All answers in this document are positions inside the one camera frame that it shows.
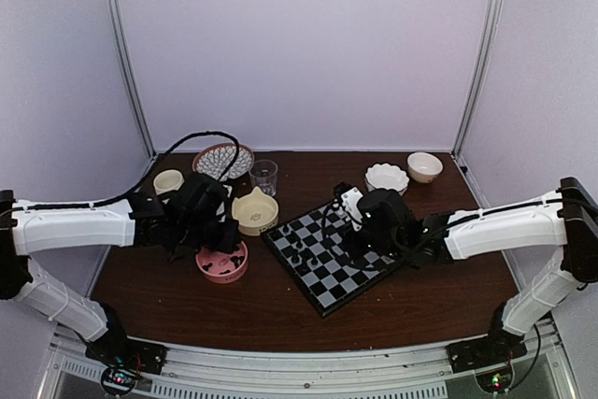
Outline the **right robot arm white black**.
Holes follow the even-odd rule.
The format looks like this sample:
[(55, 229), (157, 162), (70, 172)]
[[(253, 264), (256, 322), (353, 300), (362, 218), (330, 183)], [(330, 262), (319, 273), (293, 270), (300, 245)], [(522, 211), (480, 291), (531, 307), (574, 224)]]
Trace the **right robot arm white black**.
[(500, 305), (479, 355), (500, 362), (536, 322), (572, 291), (597, 280), (597, 203), (576, 178), (523, 202), (457, 210), (416, 219), (395, 190), (335, 188), (351, 235), (392, 258), (396, 267), (450, 264), (507, 249), (552, 246), (553, 256), (530, 285)]

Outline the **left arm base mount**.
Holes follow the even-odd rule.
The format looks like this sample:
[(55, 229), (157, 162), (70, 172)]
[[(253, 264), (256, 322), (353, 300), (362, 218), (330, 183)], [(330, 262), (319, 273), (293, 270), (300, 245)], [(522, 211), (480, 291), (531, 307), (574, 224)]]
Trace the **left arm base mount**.
[(134, 340), (127, 335), (106, 333), (95, 341), (83, 339), (83, 343), (88, 358), (134, 374), (160, 375), (167, 354), (164, 345)]

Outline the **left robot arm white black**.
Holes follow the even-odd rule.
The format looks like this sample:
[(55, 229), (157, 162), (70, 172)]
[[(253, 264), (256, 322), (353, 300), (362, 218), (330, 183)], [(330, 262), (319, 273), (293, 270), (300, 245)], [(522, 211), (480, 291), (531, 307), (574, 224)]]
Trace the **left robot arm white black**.
[(77, 333), (115, 365), (134, 358), (117, 312), (74, 292), (35, 254), (92, 247), (179, 247), (231, 253), (239, 245), (232, 187), (193, 173), (162, 195), (132, 190), (94, 202), (41, 204), (1, 192), (1, 297), (21, 302)]

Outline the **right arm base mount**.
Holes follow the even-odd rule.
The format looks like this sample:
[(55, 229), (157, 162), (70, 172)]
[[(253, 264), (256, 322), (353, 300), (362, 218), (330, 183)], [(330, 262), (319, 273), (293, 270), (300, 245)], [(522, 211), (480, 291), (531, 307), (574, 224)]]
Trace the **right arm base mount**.
[(528, 353), (521, 339), (489, 336), (452, 343), (447, 345), (446, 350), (453, 373), (508, 363)]

